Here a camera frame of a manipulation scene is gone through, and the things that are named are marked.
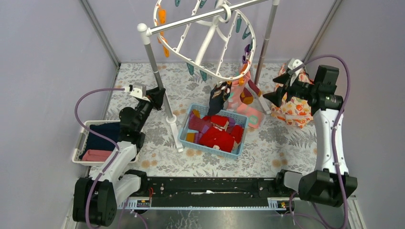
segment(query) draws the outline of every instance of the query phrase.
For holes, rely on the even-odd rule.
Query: leaf pattern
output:
[[[159,64],[158,67],[171,109],[177,116],[176,124],[181,128],[191,103],[208,106],[216,79],[208,77],[203,82],[199,73],[191,76],[185,63]],[[213,70],[216,66],[205,64],[205,67]],[[274,89],[272,79],[277,76],[279,68],[280,64],[268,63],[263,67],[259,81],[263,92]],[[238,64],[223,63],[220,72],[222,75],[230,75],[238,69]],[[251,71],[254,74],[256,70],[252,67]],[[121,65],[116,87],[131,83],[142,83],[147,89],[156,87],[148,63]],[[105,119],[118,120],[122,108],[134,107],[136,104],[137,100],[126,93],[113,92]],[[256,102],[251,106],[260,110]],[[143,170],[148,176],[274,177],[282,168],[309,173],[316,162],[316,132],[313,122],[299,129],[267,115],[260,129],[248,129],[244,150],[236,160],[190,148],[177,153],[170,127],[166,123],[164,108],[150,113],[143,132],[146,139],[139,152],[139,160],[130,163],[124,171]]]

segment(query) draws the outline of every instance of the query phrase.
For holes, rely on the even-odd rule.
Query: blue plastic basket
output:
[[[193,149],[198,149],[198,150],[201,150],[201,151],[204,151],[207,153],[211,153],[211,154],[224,156],[227,158],[232,158],[232,159],[237,159],[238,156],[240,156],[242,154],[243,145],[245,142],[245,137],[247,134],[247,128],[248,128],[248,124],[249,124],[248,118],[245,115],[241,115],[241,114],[237,114],[237,113],[233,113],[233,112],[229,112],[229,111],[224,111],[224,110],[221,110],[218,113],[218,115],[233,118],[235,120],[236,124],[242,125],[244,127],[243,136],[242,136],[242,140],[241,140],[239,147],[235,150],[232,150],[231,153],[228,153],[228,152],[225,152],[222,150],[217,150],[217,149],[209,148],[206,146],[202,146],[199,144],[195,144],[195,143],[186,141],[187,133],[196,133],[197,132],[194,130],[190,130],[188,128],[190,113],[192,112],[192,110],[199,111],[201,118],[206,116],[208,113],[208,107],[201,106],[198,104],[191,104],[191,106],[189,107],[188,113],[187,113],[188,115],[187,115],[186,119],[184,120],[183,127],[180,129],[180,133],[179,133],[179,139],[180,139],[180,142],[183,144],[183,146],[193,148]]]

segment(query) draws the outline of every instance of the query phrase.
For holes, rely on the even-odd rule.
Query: gray wall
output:
[[[0,31],[0,228],[60,228],[84,173],[71,162],[75,103],[115,69],[77,0],[2,1]],[[102,118],[106,98],[81,118]]]
[[[343,145],[368,229],[405,223],[404,9],[403,0],[345,0],[314,54],[337,54],[350,69]],[[338,92],[344,95],[341,65],[318,63],[340,67]]]
[[[142,41],[137,31],[141,22],[153,26],[153,9],[156,0],[90,0],[95,14],[100,21],[114,51],[122,62],[147,62],[148,58],[142,49]],[[230,0],[239,3],[242,0]],[[196,0],[182,0],[180,6],[174,5],[174,0],[162,0],[161,5],[167,12],[166,22],[187,18],[191,15]],[[205,12],[214,8],[215,0],[208,0],[198,12]],[[333,0],[282,0],[277,10],[272,37],[267,50],[268,62],[284,61],[291,57],[303,58],[311,45],[326,14],[332,6]],[[259,51],[255,59],[259,58],[263,36],[270,13],[272,0],[241,9],[254,26],[258,38]],[[228,33],[231,24],[223,24],[224,33]],[[165,31],[165,37],[173,47],[176,47],[185,26]],[[225,53],[225,61],[239,61],[244,54],[243,50],[250,43],[250,37],[242,40],[245,24],[242,23],[241,31],[232,34]],[[194,59],[198,49],[205,38],[208,27],[191,25],[182,50],[187,57]],[[161,44],[156,36],[152,38],[152,46],[158,62],[179,62],[181,59],[171,54],[166,58]],[[203,61],[217,62],[219,60],[224,42],[215,35],[211,46],[208,47]]]

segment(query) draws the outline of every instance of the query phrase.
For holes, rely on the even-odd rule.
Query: orange floral bag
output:
[[[278,75],[284,74],[286,72],[286,64],[284,63]],[[304,69],[298,76],[299,81],[305,83],[312,83]],[[275,90],[282,84],[277,83]],[[276,107],[274,104],[271,105],[271,116],[276,117],[280,120],[285,121],[288,125],[295,125],[303,128],[309,121],[313,120],[311,115],[311,107],[308,105],[306,100],[302,100],[297,97],[292,97],[290,102],[286,102],[287,94],[284,95],[280,107]]]

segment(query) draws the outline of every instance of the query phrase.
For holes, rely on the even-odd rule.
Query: laundry basket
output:
[[[227,158],[232,158],[232,159],[237,159],[238,156],[240,156],[242,154],[243,151],[243,145],[244,145],[244,141],[245,141],[245,137],[247,134],[247,128],[248,128],[248,124],[249,121],[247,119],[247,117],[245,115],[241,115],[241,114],[237,114],[237,113],[233,113],[233,112],[229,112],[229,111],[225,111],[225,110],[221,110],[217,115],[220,116],[225,116],[225,117],[231,117],[235,120],[237,125],[241,125],[244,128],[243,131],[243,136],[242,136],[242,140],[241,143],[239,145],[239,147],[235,150],[232,150],[231,153],[222,151],[222,150],[217,150],[217,149],[213,149],[213,148],[209,148],[207,146],[202,146],[193,142],[188,142],[186,141],[186,135],[187,133],[196,133],[197,131],[191,130],[188,128],[189,126],[189,119],[190,119],[190,113],[192,112],[192,110],[197,110],[200,112],[200,116],[201,118],[206,116],[208,114],[208,107],[205,106],[201,106],[198,104],[191,104],[188,110],[188,115],[186,117],[186,119],[184,120],[183,123],[183,127],[180,129],[179,132],[179,139],[180,142],[183,144],[183,146],[185,147],[189,147],[189,148],[193,148],[193,149],[197,149],[197,150],[201,150],[207,153],[211,153],[211,154],[216,154],[219,156],[224,156]]]
[[[93,121],[86,121],[84,122],[85,126],[90,127],[90,125],[101,125],[104,123],[117,123],[119,120],[93,120]],[[86,149],[86,142],[87,137],[89,135],[89,131],[81,128],[79,133],[79,139],[77,140],[76,147],[73,150],[72,162],[78,163],[84,166],[101,166],[104,164],[104,161],[82,161],[79,156],[83,153],[84,149]]]

